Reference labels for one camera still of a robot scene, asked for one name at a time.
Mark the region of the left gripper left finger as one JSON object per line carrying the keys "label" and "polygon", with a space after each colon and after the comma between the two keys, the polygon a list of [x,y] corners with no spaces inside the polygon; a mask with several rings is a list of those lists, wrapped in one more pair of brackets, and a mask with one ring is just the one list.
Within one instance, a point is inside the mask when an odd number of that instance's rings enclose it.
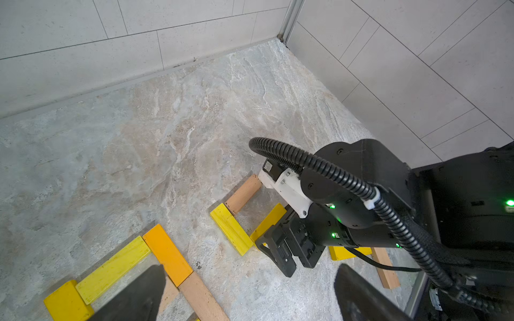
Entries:
{"label": "left gripper left finger", "polygon": [[162,265],[153,265],[89,320],[156,320],[166,285]]}

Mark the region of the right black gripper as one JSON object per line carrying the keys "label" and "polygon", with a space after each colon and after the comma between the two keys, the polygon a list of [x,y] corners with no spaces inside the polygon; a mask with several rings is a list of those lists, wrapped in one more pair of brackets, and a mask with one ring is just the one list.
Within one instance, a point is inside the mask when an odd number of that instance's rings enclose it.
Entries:
{"label": "right black gripper", "polygon": [[349,229],[320,205],[313,203],[304,219],[290,205],[285,209],[281,226],[271,226],[256,246],[286,277],[297,269],[293,255],[305,268],[314,268],[326,247],[357,247]]}

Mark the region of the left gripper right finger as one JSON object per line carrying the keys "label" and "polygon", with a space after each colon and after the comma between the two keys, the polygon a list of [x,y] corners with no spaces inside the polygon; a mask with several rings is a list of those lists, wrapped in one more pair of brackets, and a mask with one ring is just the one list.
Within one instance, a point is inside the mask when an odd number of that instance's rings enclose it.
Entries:
{"label": "left gripper right finger", "polygon": [[344,321],[411,320],[405,312],[345,263],[337,270],[334,290]]}

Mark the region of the yellow block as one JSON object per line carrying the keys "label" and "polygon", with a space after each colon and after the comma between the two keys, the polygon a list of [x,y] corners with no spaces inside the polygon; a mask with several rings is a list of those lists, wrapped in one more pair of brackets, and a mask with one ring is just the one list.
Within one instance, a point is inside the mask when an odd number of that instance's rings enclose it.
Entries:
{"label": "yellow block", "polygon": [[71,280],[60,286],[44,299],[44,304],[54,321],[82,321],[94,315],[76,289],[77,281]]}
{"label": "yellow block", "polygon": [[278,223],[284,214],[286,213],[286,209],[280,203],[277,204],[273,210],[265,217],[265,219],[259,224],[259,226],[255,229],[255,231],[251,234],[250,239],[256,243],[258,238],[264,235],[264,233],[276,223]]}
{"label": "yellow block", "polygon": [[223,203],[219,204],[210,213],[210,216],[241,256],[244,256],[254,245],[250,236],[243,230],[242,226]]}
{"label": "yellow block", "polygon": [[[372,254],[372,249],[369,247],[358,247],[358,248],[356,248],[356,251],[358,251],[359,253],[364,254],[364,255]],[[329,246],[329,253],[330,253],[330,257],[333,261],[342,261],[342,260],[356,257],[355,254],[352,254],[350,251],[348,251],[344,247]]]}
{"label": "yellow block", "polygon": [[151,250],[141,236],[104,262],[95,271],[77,283],[76,290],[86,305],[101,297],[120,278],[145,259]]}

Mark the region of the amber orange block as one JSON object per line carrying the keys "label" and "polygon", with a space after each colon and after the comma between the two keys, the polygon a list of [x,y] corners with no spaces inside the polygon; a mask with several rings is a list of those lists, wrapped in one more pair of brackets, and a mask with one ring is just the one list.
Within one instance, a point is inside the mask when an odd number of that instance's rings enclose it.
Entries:
{"label": "amber orange block", "polygon": [[159,263],[163,265],[173,284],[176,287],[180,287],[193,273],[193,269],[167,235],[164,228],[157,224],[143,236],[143,239]]}

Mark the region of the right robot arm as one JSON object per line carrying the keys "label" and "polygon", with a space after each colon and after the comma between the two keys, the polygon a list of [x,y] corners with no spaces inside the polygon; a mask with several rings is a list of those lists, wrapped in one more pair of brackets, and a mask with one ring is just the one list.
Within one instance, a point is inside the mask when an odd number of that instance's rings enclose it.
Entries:
{"label": "right robot arm", "polygon": [[260,180],[286,201],[256,240],[286,277],[327,247],[396,247],[416,262],[410,312],[341,266],[346,320],[513,319],[512,144],[416,169],[374,139],[316,153],[265,137],[249,147],[265,158]]}

